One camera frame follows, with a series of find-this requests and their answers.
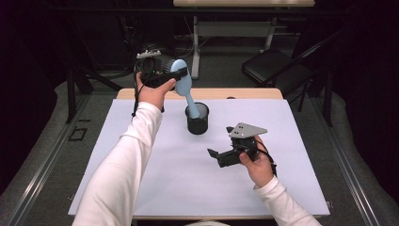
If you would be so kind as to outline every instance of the floor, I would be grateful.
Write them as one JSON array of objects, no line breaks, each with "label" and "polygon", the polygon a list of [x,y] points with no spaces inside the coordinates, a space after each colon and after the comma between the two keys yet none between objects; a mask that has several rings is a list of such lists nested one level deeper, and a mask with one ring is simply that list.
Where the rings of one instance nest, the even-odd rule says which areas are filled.
[{"label": "floor", "polygon": [[[195,88],[253,87],[240,73],[244,59],[259,53],[263,40],[210,39],[201,46],[199,79]],[[275,37],[272,47],[288,54],[295,38]],[[163,62],[171,56],[163,56]],[[191,56],[182,57],[191,65]],[[113,80],[131,87],[131,75]],[[66,214],[88,162],[92,146],[101,131],[107,109],[116,92],[96,80],[92,95],[77,94],[78,113],[70,124],[66,84],[57,89],[58,101],[52,118],[31,154],[7,191],[0,197],[0,225],[71,225]],[[399,210],[379,187],[361,160],[351,139],[344,113],[344,101],[334,95],[332,121],[321,117],[321,98],[306,99],[303,112],[293,114],[316,176],[331,205],[331,216],[320,218],[324,225],[394,225]],[[87,128],[85,140],[70,141],[75,128]]]}]

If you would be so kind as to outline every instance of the black chair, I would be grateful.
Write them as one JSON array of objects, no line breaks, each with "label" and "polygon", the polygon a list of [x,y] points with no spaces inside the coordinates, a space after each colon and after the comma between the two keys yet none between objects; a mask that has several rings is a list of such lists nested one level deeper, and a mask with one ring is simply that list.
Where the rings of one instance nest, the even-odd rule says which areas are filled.
[{"label": "black chair", "polygon": [[316,52],[328,51],[327,48],[332,45],[340,34],[341,31],[334,33],[294,58],[283,54],[280,50],[265,50],[263,53],[244,62],[241,72],[258,84],[258,87],[279,89],[284,98],[303,85],[301,94],[290,101],[291,103],[301,97],[298,108],[298,111],[301,111],[308,84],[317,74],[324,72],[328,68],[328,62],[326,62],[319,64],[323,66],[310,69],[304,64],[304,60],[314,56]]}]

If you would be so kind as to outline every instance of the white paper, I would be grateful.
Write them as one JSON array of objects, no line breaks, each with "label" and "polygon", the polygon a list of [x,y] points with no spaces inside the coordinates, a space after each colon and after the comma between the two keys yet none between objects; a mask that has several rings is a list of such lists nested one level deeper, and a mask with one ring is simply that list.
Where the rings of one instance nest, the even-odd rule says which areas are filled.
[{"label": "white paper", "polygon": [[[242,165],[220,168],[207,149],[231,150],[227,126],[243,122],[267,129],[260,135],[277,163],[279,179],[311,214],[329,215],[326,201],[285,100],[196,100],[208,105],[209,128],[187,130],[185,100],[166,100],[163,120],[138,193],[135,217],[271,217],[253,193]],[[134,101],[114,100],[69,214],[75,215],[89,177],[125,132]]]}]

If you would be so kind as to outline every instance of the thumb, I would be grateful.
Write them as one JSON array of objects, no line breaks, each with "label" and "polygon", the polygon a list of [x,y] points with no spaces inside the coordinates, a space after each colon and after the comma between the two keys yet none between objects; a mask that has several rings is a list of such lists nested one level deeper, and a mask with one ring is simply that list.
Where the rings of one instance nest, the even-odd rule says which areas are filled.
[{"label": "thumb", "polygon": [[240,161],[241,163],[243,163],[244,166],[246,166],[246,168],[252,169],[254,166],[254,163],[252,162],[252,160],[250,160],[249,156],[246,153],[240,153]]},{"label": "thumb", "polygon": [[160,86],[159,90],[162,91],[163,94],[166,94],[167,92],[169,92],[171,89],[173,89],[173,87],[176,84],[176,79],[174,78],[170,78],[166,83],[162,84],[162,86]]}]

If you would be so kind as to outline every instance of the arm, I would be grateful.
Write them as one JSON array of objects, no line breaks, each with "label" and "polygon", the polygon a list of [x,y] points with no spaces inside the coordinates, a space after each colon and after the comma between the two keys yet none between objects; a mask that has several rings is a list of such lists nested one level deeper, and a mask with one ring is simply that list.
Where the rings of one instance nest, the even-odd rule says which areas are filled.
[{"label": "arm", "polygon": [[160,109],[174,84],[171,79],[158,89],[141,90],[136,116],[88,182],[73,225],[131,225],[140,181],[162,120]]},{"label": "arm", "polygon": [[[258,148],[267,152],[259,143]],[[287,188],[273,175],[270,161],[265,154],[259,153],[258,158],[252,162],[246,153],[241,153],[240,160],[247,167],[249,177],[255,183],[255,194],[270,210],[278,225],[320,225],[293,199],[287,192]]]}]

